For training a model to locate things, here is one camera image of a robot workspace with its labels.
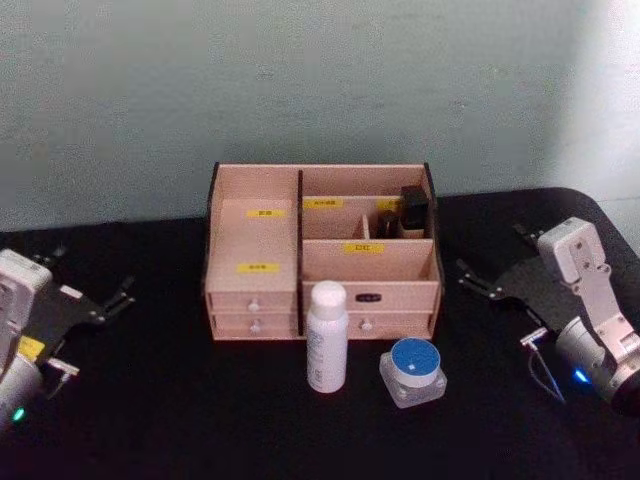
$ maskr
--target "blue led light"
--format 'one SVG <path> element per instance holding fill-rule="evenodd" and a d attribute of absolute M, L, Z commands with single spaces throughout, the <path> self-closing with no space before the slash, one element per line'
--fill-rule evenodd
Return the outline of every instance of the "blue led light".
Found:
<path fill-rule="evenodd" d="M 582 370 L 576 370 L 573 372 L 573 376 L 581 383 L 591 383 L 589 378 L 582 372 Z"/>

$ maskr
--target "yellow label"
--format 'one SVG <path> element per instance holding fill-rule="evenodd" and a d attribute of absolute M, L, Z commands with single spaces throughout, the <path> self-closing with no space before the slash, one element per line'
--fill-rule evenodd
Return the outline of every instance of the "yellow label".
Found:
<path fill-rule="evenodd" d="M 304 201 L 304 208 L 342 208 L 342 198 L 308 198 Z"/>
<path fill-rule="evenodd" d="M 247 217 L 251 218 L 276 218 L 284 216 L 284 210 L 247 210 Z"/>
<path fill-rule="evenodd" d="M 395 212 L 400 209 L 402 198 L 381 198 L 376 204 L 378 205 L 378 210 L 391 210 Z"/>
<path fill-rule="evenodd" d="M 39 342 L 35 338 L 20 337 L 18 344 L 18 352 L 24 355 L 29 361 L 34 362 L 38 359 L 38 355 L 44 349 L 44 343 Z"/>
<path fill-rule="evenodd" d="M 279 263 L 239 263 L 237 273 L 279 273 Z"/>
<path fill-rule="evenodd" d="M 345 243 L 345 253 L 383 253 L 383 243 Z"/>

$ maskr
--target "wooden drawer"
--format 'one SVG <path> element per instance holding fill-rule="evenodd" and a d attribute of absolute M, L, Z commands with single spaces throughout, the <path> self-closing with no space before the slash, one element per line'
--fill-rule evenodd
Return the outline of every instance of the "wooden drawer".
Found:
<path fill-rule="evenodd" d="M 217 338 L 279 338 L 297 336 L 297 316 L 288 313 L 214 315 Z"/>
<path fill-rule="evenodd" d="M 304 282 L 304 311 L 309 309 L 311 289 L 317 282 Z M 419 311 L 432 313 L 438 282 L 341 282 L 347 290 L 348 311 Z"/>
<path fill-rule="evenodd" d="M 209 294 L 211 313 L 291 312 L 295 307 L 294 292 L 213 292 Z"/>
<path fill-rule="evenodd" d="M 431 318 L 429 312 L 349 312 L 349 338 L 431 338 Z"/>

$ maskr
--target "blue jar lid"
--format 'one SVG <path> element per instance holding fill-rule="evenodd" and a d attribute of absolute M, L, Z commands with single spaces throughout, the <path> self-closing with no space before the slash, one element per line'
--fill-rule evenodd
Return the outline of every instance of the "blue jar lid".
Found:
<path fill-rule="evenodd" d="M 404 338 L 391 349 L 395 379 L 408 387 L 431 384 L 440 368 L 440 353 L 431 342 L 421 338 Z"/>

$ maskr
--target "light blue wall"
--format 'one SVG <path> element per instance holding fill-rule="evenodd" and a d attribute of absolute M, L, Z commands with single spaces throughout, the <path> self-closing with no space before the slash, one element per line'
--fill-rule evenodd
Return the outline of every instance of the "light blue wall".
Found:
<path fill-rule="evenodd" d="M 441 194 L 592 193 L 560 169 L 558 135 L 595 11 L 583 0 L 5 1 L 0 229 L 201 215 L 215 161 L 427 159 Z"/>

